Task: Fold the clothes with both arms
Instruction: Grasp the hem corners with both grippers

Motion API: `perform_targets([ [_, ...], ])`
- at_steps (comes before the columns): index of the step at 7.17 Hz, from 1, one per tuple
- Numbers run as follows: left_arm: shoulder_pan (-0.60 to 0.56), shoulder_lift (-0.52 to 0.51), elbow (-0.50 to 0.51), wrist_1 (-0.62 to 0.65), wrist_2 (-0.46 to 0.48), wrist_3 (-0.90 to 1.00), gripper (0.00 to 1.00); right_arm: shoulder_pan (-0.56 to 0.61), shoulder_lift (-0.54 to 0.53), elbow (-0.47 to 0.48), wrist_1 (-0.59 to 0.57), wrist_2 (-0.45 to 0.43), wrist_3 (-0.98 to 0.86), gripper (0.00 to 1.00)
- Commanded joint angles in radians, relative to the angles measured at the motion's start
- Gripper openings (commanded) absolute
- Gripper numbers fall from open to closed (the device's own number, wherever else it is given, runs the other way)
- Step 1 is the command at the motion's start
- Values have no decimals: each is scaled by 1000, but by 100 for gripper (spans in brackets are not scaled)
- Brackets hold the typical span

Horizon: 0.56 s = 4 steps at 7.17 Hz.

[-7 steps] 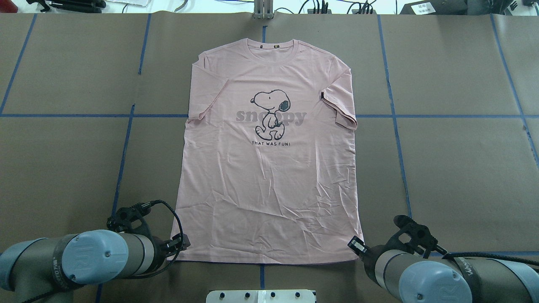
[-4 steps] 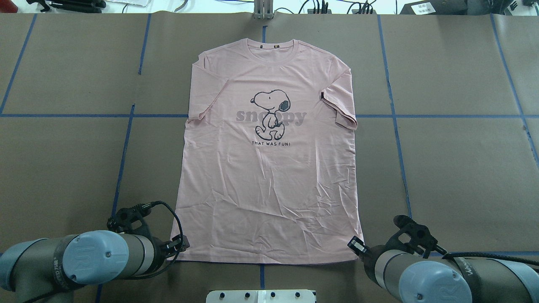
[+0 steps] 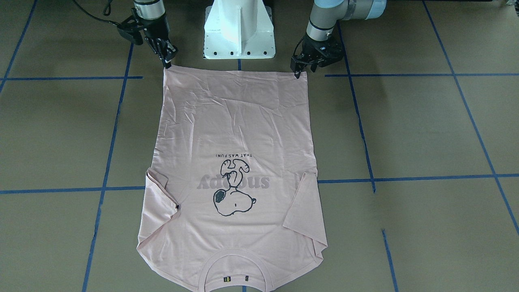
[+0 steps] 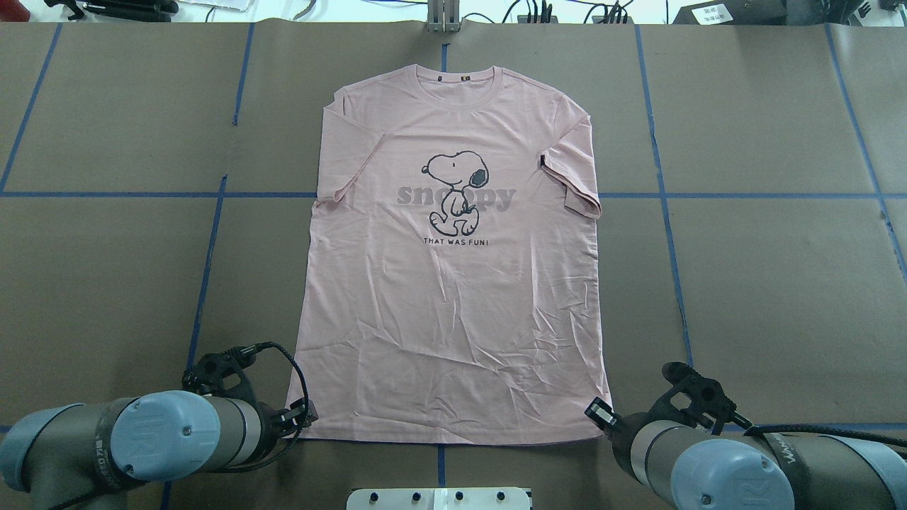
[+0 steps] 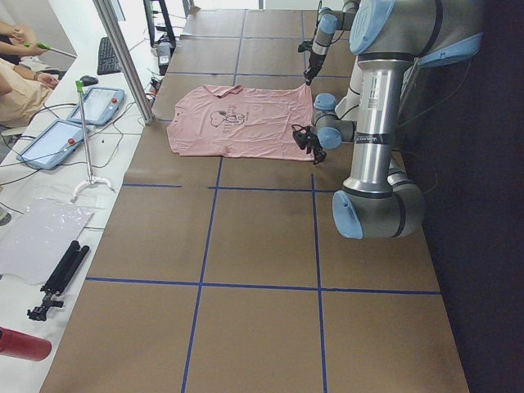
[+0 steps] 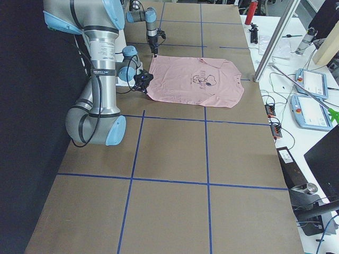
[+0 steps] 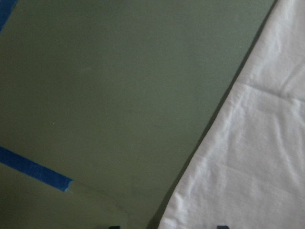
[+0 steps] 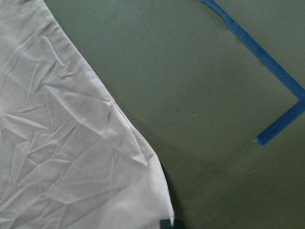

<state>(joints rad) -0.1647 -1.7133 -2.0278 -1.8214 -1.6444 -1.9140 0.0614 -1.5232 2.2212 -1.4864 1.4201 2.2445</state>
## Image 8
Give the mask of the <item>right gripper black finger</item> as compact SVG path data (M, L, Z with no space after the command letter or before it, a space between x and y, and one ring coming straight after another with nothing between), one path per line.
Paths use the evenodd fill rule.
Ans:
M169 219L162 219L159 225L160 229L185 229L184 222L179 219L175 219L173 223Z

